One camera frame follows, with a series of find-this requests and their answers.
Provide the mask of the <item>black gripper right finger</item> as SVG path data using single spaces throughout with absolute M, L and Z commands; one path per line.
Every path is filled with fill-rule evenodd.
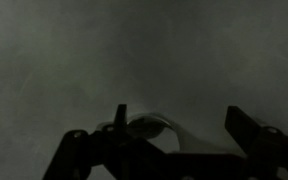
M 247 155 L 242 180 L 281 180 L 288 172 L 288 136 L 272 126 L 261 126 L 238 106 L 227 108 L 225 129 Z

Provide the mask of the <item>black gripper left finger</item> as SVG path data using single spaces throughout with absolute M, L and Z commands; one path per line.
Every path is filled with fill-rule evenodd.
M 166 154 L 127 132 L 126 113 L 121 104 L 113 124 L 103 130 L 65 133 L 42 180 L 87 180 L 99 165 L 116 180 L 169 180 Z

